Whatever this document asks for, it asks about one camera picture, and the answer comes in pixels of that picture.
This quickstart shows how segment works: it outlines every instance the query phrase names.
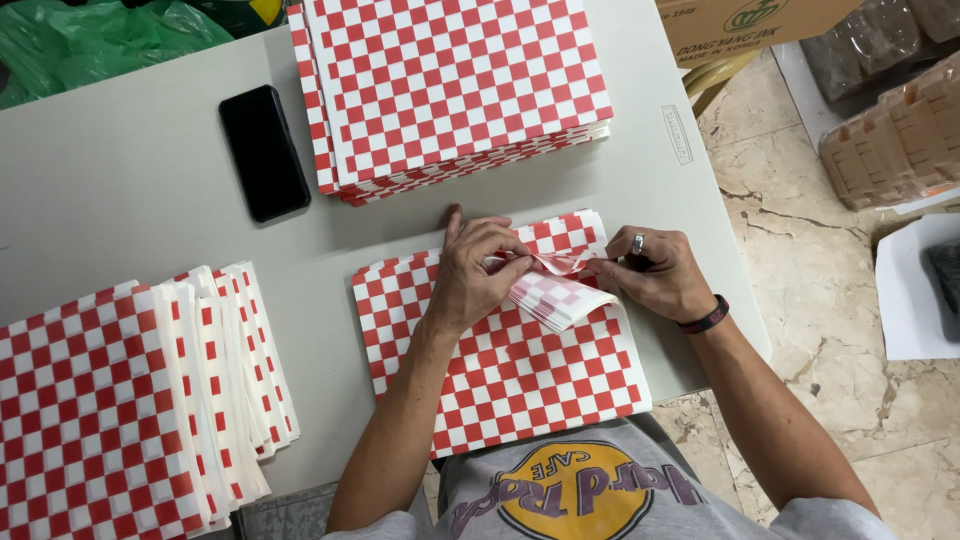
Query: forearm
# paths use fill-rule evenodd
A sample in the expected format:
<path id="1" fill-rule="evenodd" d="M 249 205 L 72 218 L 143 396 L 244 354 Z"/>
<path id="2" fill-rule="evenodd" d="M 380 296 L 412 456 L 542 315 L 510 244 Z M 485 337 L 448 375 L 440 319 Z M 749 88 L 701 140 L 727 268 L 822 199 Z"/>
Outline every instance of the forearm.
<path id="1" fill-rule="evenodd" d="M 363 528 L 410 507 L 423 480 L 437 403 L 456 343 L 457 336 L 422 320 L 417 325 L 337 486 L 327 533 Z"/>
<path id="2" fill-rule="evenodd" d="M 690 336 L 733 442 L 777 509 L 795 498 L 859 503 L 877 516 L 849 461 L 731 317 Z"/>

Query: black smartphone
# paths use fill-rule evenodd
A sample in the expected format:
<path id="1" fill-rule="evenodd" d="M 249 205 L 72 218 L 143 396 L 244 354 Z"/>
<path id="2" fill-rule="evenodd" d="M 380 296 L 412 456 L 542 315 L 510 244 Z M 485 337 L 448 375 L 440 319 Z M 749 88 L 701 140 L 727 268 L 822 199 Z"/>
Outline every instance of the black smartphone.
<path id="1" fill-rule="evenodd" d="M 276 88 L 264 85 L 220 102 L 233 161 L 256 221 L 310 204 L 310 191 Z"/>

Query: person's right hand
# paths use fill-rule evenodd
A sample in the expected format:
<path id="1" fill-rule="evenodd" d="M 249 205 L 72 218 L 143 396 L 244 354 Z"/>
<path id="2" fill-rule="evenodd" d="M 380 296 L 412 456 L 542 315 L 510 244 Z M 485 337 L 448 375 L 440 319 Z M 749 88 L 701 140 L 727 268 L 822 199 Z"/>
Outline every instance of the person's right hand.
<path id="1" fill-rule="evenodd" d="M 615 262 L 630 256 L 637 233 L 644 234 L 640 254 L 654 263 L 642 273 Z M 659 315 L 685 324 L 699 321 L 717 307 L 683 233 L 623 227 L 607 245 L 607 257 L 614 260 L 595 258 L 587 268 Z"/>

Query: stack of checkered paper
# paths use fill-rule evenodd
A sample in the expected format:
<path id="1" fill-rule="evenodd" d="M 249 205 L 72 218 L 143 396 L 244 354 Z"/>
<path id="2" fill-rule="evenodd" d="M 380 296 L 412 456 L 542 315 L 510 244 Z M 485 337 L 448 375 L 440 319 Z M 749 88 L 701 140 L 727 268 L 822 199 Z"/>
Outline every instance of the stack of checkered paper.
<path id="1" fill-rule="evenodd" d="M 0 537 L 169 539 L 269 495 L 299 436 L 252 265 L 0 328 Z"/>
<path id="2" fill-rule="evenodd" d="M 541 292 L 553 287 L 522 285 L 523 294 L 554 311 L 566 311 L 566 316 L 583 315 L 556 332 L 562 323 L 545 326 L 550 314 L 519 307 L 511 291 L 510 298 L 468 330 L 447 369 L 431 458 L 636 414 L 653 406 L 626 311 L 614 300 L 615 287 L 585 269 L 590 258 L 604 257 L 607 244 L 596 212 L 577 211 L 521 227 L 516 233 L 538 259 L 528 272 L 538 276 L 531 283 L 556 277 L 557 269 L 576 283 L 573 293 L 548 295 Z M 353 276 L 377 399 L 386 392 L 414 326 L 430 303 L 440 254 L 435 249 L 383 260 Z M 585 312 L 571 307 L 577 302 L 564 302 L 571 294 L 610 302 Z"/>
<path id="3" fill-rule="evenodd" d="M 287 10 L 321 193 L 356 206 L 608 135 L 580 0 Z"/>

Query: green plastic bag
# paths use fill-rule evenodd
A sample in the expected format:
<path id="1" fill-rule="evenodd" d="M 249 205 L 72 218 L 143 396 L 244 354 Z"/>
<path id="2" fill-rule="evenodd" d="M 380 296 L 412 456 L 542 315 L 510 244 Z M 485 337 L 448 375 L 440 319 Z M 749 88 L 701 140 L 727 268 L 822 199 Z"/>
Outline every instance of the green plastic bag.
<path id="1" fill-rule="evenodd" d="M 120 0 L 72 8 L 23 0 L 0 8 L 0 61 L 10 68 L 0 109 L 172 60 L 233 37 L 180 0 L 132 10 Z"/>

